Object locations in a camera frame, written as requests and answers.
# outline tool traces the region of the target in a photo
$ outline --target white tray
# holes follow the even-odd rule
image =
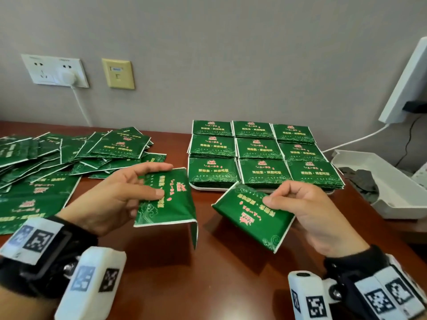
[[[335,150],[337,167],[371,171],[380,191],[372,207],[384,219],[422,219],[427,216],[427,190],[374,153]]]

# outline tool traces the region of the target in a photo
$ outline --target wall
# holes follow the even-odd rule
[[[377,118],[419,38],[427,0],[0,0],[0,119],[83,125],[70,89],[32,84],[21,53],[81,58],[97,126],[190,132],[192,119],[309,125],[320,148]],[[107,87],[101,57],[132,61]],[[348,149],[395,163],[411,118]],[[427,117],[402,167],[427,160]]]

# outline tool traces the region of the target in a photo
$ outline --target wrist device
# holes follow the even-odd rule
[[[366,320],[407,320],[424,313],[427,296],[398,261],[377,246],[326,258],[326,279],[308,271],[288,275],[296,320],[332,319],[329,304],[343,302]]]
[[[67,288],[79,256],[98,238],[56,216],[28,219],[0,248],[0,285],[55,299]]]

